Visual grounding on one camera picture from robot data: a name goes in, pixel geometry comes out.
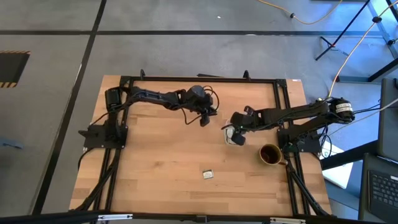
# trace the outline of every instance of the gray floor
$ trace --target gray floor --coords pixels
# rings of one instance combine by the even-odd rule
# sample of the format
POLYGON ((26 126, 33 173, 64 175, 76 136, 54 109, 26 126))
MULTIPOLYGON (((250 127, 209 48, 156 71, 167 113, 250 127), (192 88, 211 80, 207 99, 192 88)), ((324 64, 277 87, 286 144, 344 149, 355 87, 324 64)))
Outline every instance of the gray floor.
MULTIPOLYGON (((296 15, 306 21, 320 17, 335 4, 310 0, 273 2, 295 9, 296 15)), ((100 0, 3 0, 0 20, 5 22, 0 29, 90 30, 99 4, 100 0)), ((361 5, 343 3, 323 23, 304 26, 255 0, 113 0, 105 7, 99 29, 342 30, 361 5)), ((366 9, 350 30, 365 31, 371 18, 366 9)), ((87 40, 87 36, 0 35, 0 49, 32 51, 17 88, 0 89, 0 103, 6 105, 0 109, 0 136, 18 139, 26 145, 20 151, 0 147, 0 217, 30 212, 87 40)), ((345 37, 338 46, 349 52, 358 40, 345 37)), ((326 96, 331 79, 345 59, 339 52, 328 52, 314 61, 325 47, 318 37, 97 36, 44 212, 68 209, 83 145, 77 131, 90 122, 103 75, 138 75, 143 68, 150 76, 207 73, 241 77, 243 71, 249 70, 252 77, 301 79, 310 102, 326 96)), ((366 38, 342 74, 369 76, 391 60, 382 38, 366 38)), ((355 109, 367 108, 377 104, 380 85, 338 83, 333 96, 350 100, 355 109)), ((378 118, 373 116, 343 129, 332 136, 333 144, 350 149, 374 140, 377 124, 378 118)), ((333 212, 344 217, 344 212, 336 207, 332 206, 333 212)))

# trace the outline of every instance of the coffee mug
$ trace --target coffee mug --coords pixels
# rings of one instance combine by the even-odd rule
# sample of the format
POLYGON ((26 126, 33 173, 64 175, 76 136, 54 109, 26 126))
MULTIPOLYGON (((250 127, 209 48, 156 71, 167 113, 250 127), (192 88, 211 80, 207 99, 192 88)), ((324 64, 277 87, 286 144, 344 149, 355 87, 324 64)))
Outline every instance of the coffee mug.
POLYGON ((278 146, 266 144, 259 150, 261 160, 268 165, 287 165, 287 161, 283 159, 282 151, 278 146))

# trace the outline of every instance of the wooden tabletop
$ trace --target wooden tabletop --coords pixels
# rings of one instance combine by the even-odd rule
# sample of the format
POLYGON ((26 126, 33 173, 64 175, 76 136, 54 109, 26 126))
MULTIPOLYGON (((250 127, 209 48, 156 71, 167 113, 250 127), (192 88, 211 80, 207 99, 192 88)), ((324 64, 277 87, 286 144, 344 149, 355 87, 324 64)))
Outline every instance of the wooden tabletop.
MULTIPOLYGON (((120 76, 104 76, 93 120, 106 112, 104 91, 118 86, 119 80, 120 76)), ((287 84, 291 106, 306 104, 301 81, 287 80, 287 84)), ((255 110, 275 108, 271 84, 139 81, 134 85, 160 92, 211 85, 220 97, 220 108, 202 128, 199 121, 185 125, 181 111, 134 103, 127 119, 129 132, 119 163, 113 212, 292 215, 285 167, 267 166, 258 157, 262 145, 277 145, 276 128, 247 133, 244 146, 227 145, 220 130, 235 111, 242 113, 246 105, 255 110), (202 172, 209 169, 214 178, 205 180, 202 172)), ((191 120, 196 113, 187 116, 191 120)), ((93 190, 103 156, 104 149, 94 149, 82 160, 70 208, 79 206, 93 190)), ((301 153, 301 159, 306 186, 330 213, 319 161, 306 153, 301 153)), ((297 186, 295 189, 302 212, 300 191, 297 186)), ((104 199, 100 208, 104 208, 104 199)))

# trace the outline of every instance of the tripod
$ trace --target tripod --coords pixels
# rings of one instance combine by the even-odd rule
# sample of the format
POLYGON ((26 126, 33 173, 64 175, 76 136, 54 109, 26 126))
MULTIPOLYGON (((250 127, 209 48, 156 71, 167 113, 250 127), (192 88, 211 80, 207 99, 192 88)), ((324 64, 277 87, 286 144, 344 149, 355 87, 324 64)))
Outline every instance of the tripod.
POLYGON ((362 12, 362 10, 368 5, 370 0, 367 0, 365 2, 365 4, 362 6, 362 8, 358 11, 358 13, 353 17, 353 19, 349 22, 349 24, 346 26, 346 28, 342 31, 342 33, 337 37, 337 39, 333 42, 330 43, 328 40, 326 40, 326 38, 321 37, 321 39, 323 41, 325 41, 328 44, 328 48, 322 52, 322 54, 320 54, 315 60, 319 60, 323 55, 325 55, 329 50, 336 50, 339 51, 341 53, 343 53, 345 56, 348 56, 348 54, 346 52, 344 52, 343 50, 340 50, 336 47, 337 42, 340 40, 340 38, 344 35, 344 33, 348 30, 348 28, 350 27, 350 25, 355 21, 355 19, 359 16, 359 14, 362 12))

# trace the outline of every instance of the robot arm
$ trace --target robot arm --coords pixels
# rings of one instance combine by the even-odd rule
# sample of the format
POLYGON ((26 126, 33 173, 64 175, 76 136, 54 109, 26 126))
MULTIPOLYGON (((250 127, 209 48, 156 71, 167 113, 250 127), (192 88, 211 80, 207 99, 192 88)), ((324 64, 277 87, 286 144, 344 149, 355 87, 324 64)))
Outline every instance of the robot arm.
POLYGON ((172 111, 183 108, 200 114, 200 126, 204 127, 210 122, 209 116, 217 114, 217 108, 214 109, 212 107, 213 98, 211 94, 206 93, 206 90, 214 93, 213 90, 204 89, 199 85, 191 87, 188 91, 177 90, 167 93, 145 90, 136 86, 132 87, 131 90, 116 87, 105 91, 106 109, 108 112, 119 110, 120 108, 131 106, 136 102, 153 103, 172 111), (124 104, 121 103, 122 91, 125 91, 129 96, 124 104))
POLYGON ((230 122, 223 127, 232 126, 234 133, 231 140, 242 146, 245 142, 247 131, 262 131, 283 126, 284 122, 294 121, 303 118, 312 118, 302 125, 291 125, 287 129, 280 129, 279 132, 284 138, 283 141, 297 144, 305 139, 308 134, 332 123, 347 124, 355 119, 351 103, 342 98, 332 98, 330 101, 316 101, 309 105, 298 106, 288 109, 267 108, 254 110, 249 106, 245 107, 246 114, 235 112, 230 122))
POLYGON ((124 147, 127 126, 119 124, 118 113, 136 102, 153 103, 172 111, 186 109, 190 112, 196 112, 199 114, 197 118, 200 118, 200 126, 204 127, 210 122, 210 116, 217 115, 219 102, 216 108, 212 107, 212 94, 218 99, 217 94, 211 88, 207 89, 198 85, 191 87, 188 91, 177 90, 168 93, 154 92, 136 86, 132 88, 110 88, 105 91, 106 110, 108 112, 103 116, 108 115, 108 119, 104 122, 104 125, 95 125, 102 116, 93 124, 90 124, 87 131, 79 131, 79 133, 86 137, 85 147, 124 147), (121 99, 123 92, 127 93, 127 100, 124 103, 121 99))

